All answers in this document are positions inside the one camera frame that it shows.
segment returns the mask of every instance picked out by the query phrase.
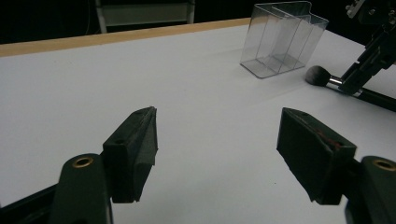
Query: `transparent plastic box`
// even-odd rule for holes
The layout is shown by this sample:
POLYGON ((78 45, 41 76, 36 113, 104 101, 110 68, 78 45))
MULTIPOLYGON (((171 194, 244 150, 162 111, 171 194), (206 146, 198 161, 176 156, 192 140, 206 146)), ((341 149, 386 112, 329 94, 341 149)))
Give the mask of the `transparent plastic box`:
POLYGON ((329 23, 310 9, 306 1, 255 5, 241 65, 259 78, 304 67, 329 23))

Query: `white table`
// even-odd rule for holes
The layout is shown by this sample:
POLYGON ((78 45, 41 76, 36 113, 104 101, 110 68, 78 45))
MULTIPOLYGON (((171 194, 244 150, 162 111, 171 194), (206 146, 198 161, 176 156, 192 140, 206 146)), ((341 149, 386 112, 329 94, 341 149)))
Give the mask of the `white table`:
MULTIPOLYGON (((137 109, 158 108, 159 148, 141 202, 115 223, 346 223, 309 202, 276 151, 282 107, 303 110, 356 144, 356 159, 396 161, 396 114, 304 73, 341 76, 363 46, 325 32, 306 68, 257 79, 239 65, 248 27, 0 58, 0 202, 58 181, 62 165, 102 144, 137 109)), ((396 97, 396 70, 368 89, 396 97)))

